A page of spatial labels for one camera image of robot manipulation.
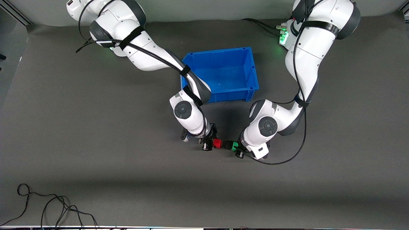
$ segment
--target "dark gray mat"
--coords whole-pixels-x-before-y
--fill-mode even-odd
[[[180,57],[251,46],[260,84],[253,101],[287,101],[297,90],[286,51],[251,22],[151,23],[146,30]],[[335,42],[308,108],[305,147],[274,167],[179,141],[182,128],[168,102],[180,90],[178,74],[140,71],[98,46],[75,54],[82,43],[75,27],[29,30],[1,113],[2,221],[23,210],[16,187],[24,182],[70,197],[100,225],[408,228],[409,41],[402,13],[363,18],[353,35]],[[250,105],[203,110],[221,138],[233,139],[248,125]],[[302,127],[274,138],[268,161],[291,157]],[[25,216],[10,224],[39,224],[46,201],[33,197]],[[60,208],[50,208],[53,224]],[[71,215],[65,224],[78,223]]]

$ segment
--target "blue plastic bin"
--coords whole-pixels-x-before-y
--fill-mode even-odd
[[[258,90],[250,47],[188,53],[182,60],[211,88],[208,102],[246,100]],[[187,85],[180,76],[181,87]]]

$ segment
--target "cable strap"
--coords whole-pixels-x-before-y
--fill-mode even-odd
[[[322,28],[325,30],[328,30],[329,32],[333,33],[335,36],[338,35],[339,33],[339,28],[336,27],[334,24],[331,23],[326,23],[323,21],[306,21],[303,22],[303,24],[301,24],[301,28],[305,28],[305,27],[318,27],[318,28]]]
[[[198,98],[189,88],[189,85],[183,87],[183,91],[191,98],[194,102],[198,104],[198,106],[202,106],[203,102]]]
[[[298,94],[295,95],[294,100],[297,104],[299,104],[300,106],[307,108],[308,105],[310,104],[310,101],[303,101],[301,100],[301,98],[299,98]]]
[[[139,35],[141,35],[142,31],[145,31],[145,29],[142,26],[138,26],[137,28],[135,28],[128,36],[126,36],[126,38],[124,38],[122,40],[122,42],[119,44],[119,47],[121,48],[121,50],[124,50],[125,47],[127,45],[129,45],[129,43],[135,39],[136,37],[138,37]]]
[[[185,77],[186,74],[189,73],[189,72],[190,72],[190,67],[188,65],[185,65],[183,70],[180,72],[180,75]]]

